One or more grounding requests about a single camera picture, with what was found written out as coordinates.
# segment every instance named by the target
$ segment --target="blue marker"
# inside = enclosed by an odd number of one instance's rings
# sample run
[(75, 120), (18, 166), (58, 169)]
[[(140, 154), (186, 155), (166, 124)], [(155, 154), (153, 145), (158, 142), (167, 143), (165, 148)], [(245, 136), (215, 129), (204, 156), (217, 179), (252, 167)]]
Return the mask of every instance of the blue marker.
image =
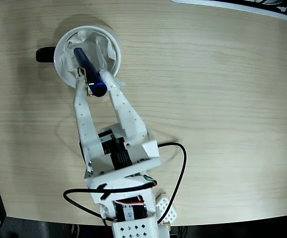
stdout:
[(86, 80), (93, 95), (96, 97), (104, 96), (107, 92), (107, 86), (101, 79), (99, 72), (97, 72), (94, 65), (87, 58), (83, 49), (75, 48), (73, 52), (77, 59), (78, 65), (85, 69), (85, 72), (82, 70), (82, 73), (86, 74)]

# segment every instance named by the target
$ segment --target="white cup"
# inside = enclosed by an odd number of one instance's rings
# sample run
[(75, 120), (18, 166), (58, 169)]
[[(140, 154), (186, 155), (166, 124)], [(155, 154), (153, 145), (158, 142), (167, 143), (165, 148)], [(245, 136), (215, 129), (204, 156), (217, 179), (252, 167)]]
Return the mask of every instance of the white cup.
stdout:
[(111, 70), (112, 75), (115, 77), (121, 64), (121, 46), (120, 41), (117, 35), (114, 33), (112, 29), (104, 25), (88, 25), (88, 26), (79, 26), (70, 31), (68, 31), (65, 35), (63, 35), (56, 47), (43, 47), (37, 50), (36, 52), (36, 60), (38, 62), (54, 62), (54, 66), (56, 72), (59, 77), (69, 86), (75, 88), (76, 87), (76, 78), (74, 75), (67, 70), (64, 69), (62, 63), (62, 55), (64, 53), (64, 48), (66, 42), (77, 32), (81, 30), (92, 30), (97, 31), (103, 35), (105, 35), (111, 42), (116, 52), (116, 63)]

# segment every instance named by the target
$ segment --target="wood grain surface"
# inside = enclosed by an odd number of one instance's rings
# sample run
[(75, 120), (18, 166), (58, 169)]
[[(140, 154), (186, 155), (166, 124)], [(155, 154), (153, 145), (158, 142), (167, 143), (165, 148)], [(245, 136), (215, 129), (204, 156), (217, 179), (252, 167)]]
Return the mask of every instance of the wood grain surface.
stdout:
[[(187, 169), (175, 225), (287, 215), (287, 21), (170, 0), (0, 0), (0, 190), (7, 214), (101, 224), (64, 201), (86, 187), (74, 90), (35, 51), (93, 23), (120, 37), (118, 78), (159, 142)], [(89, 99), (98, 129), (116, 121)], [(171, 194), (182, 153), (150, 172)], [(74, 199), (94, 210), (87, 195)]]

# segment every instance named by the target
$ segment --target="mug handle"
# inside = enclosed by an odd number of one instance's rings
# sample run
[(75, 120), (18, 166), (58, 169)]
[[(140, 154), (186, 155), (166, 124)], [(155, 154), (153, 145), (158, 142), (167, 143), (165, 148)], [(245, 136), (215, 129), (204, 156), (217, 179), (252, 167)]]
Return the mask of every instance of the mug handle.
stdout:
[(42, 47), (35, 53), (36, 61), (40, 63), (53, 63), (55, 46)]

